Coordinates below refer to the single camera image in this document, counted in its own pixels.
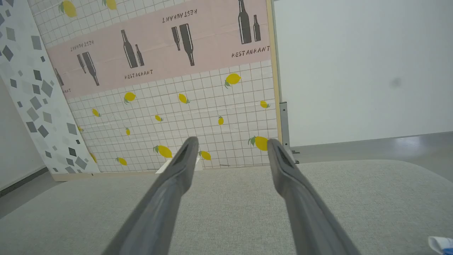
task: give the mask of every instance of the white grid tile pattern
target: white grid tile pattern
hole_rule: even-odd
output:
[[[47,48],[114,23],[189,0],[116,0],[116,10],[102,5],[102,0],[70,0],[77,12],[77,16],[73,18],[59,11],[58,6],[63,0],[28,1]]]
[[[210,153],[210,161],[202,160],[205,168],[268,164],[267,152],[248,144],[248,139],[278,136],[269,67],[267,60],[113,89],[72,98],[68,103],[102,172],[158,169],[165,158],[153,147],[166,146],[174,155],[189,136],[197,136],[200,150]],[[241,80],[225,88],[231,73],[239,74]],[[124,103],[127,92],[136,95],[130,104]],[[190,103],[180,102],[180,93]],[[262,108],[262,100],[270,107]],[[93,115],[93,108],[100,117]],[[155,115],[164,120],[158,122]],[[219,116],[223,125],[218,124]],[[117,157],[128,165],[116,162]]]

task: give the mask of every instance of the wine bottle graphic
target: wine bottle graphic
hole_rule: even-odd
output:
[[[57,74],[57,80],[60,83],[60,86],[64,86],[63,80],[61,79],[61,76],[58,73],[57,69],[55,69],[55,73]]]
[[[193,42],[192,37],[190,35],[189,24],[183,24],[179,26],[179,30],[181,31],[181,38],[183,40],[184,50],[189,56],[190,65],[194,66],[195,63],[193,61]]]
[[[134,50],[132,49],[132,45],[130,44],[129,40],[127,39],[126,32],[121,30],[121,35],[123,36],[123,47],[124,53],[126,54],[127,62],[129,63],[130,68],[137,67],[137,60],[135,59]]]
[[[244,7],[244,0],[239,0],[239,16],[237,17],[239,23],[239,34],[241,35],[241,43],[248,44],[252,42],[252,35],[250,33],[249,15]]]
[[[139,46],[135,45],[135,48],[137,49],[137,58],[139,59],[139,64],[140,64],[140,66],[144,66],[145,64],[143,63],[143,57],[142,57],[141,52],[139,50]]]
[[[83,56],[83,59],[85,60],[85,63],[87,64],[88,72],[91,74],[91,76],[93,76],[96,86],[99,86],[99,81],[97,80],[97,76],[96,76],[96,68],[94,67],[94,62],[91,59],[90,53],[84,52],[84,53],[82,53],[82,56]]]
[[[84,73],[87,73],[87,72],[85,71],[85,65],[83,64],[82,57],[80,56],[80,54],[77,54],[77,59],[79,60],[79,64],[80,64],[80,66],[82,67],[83,72],[84,72]]]
[[[176,43],[176,47],[178,48],[178,51],[181,50],[179,47],[179,35],[178,35],[178,28],[177,27],[172,27],[171,31],[173,32],[173,39],[174,42]]]
[[[261,32],[260,32],[260,24],[258,24],[258,20],[256,19],[256,15],[253,15],[253,35],[255,37],[255,42],[261,41]]]

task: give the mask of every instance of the metal bracket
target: metal bracket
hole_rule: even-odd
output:
[[[286,150],[288,155],[292,158],[296,164],[299,164],[299,161],[294,160],[293,154],[291,153],[291,148],[289,146],[289,126],[288,126],[288,107],[286,102],[280,103],[280,121],[282,127],[282,145],[283,149]]]

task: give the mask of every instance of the gray fabric surface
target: gray fabric surface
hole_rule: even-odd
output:
[[[300,165],[363,255],[433,254],[453,237],[453,183],[416,165],[368,160]],[[157,175],[58,185],[0,220],[0,253],[100,254]],[[294,254],[269,167],[195,172],[170,254]]]

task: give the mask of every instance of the wallpaper panel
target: wallpaper panel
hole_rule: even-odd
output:
[[[241,79],[226,88],[230,74]],[[131,93],[135,97],[125,103]],[[182,102],[181,94],[190,101]],[[166,147],[175,154],[189,136],[199,139],[204,168],[268,164],[267,148],[259,147],[268,138],[278,138],[270,60],[137,84],[68,102],[102,172],[158,169],[168,156],[155,147]]]
[[[71,115],[27,2],[0,1],[0,49],[1,77],[49,171],[99,172]]]
[[[29,3],[101,172],[158,169],[189,136],[205,168],[269,163],[278,135],[264,0]]]
[[[75,8],[74,17],[60,11],[63,2],[29,0],[46,48],[114,23],[183,3],[184,0],[107,0],[105,4],[103,0],[71,0],[69,2]]]

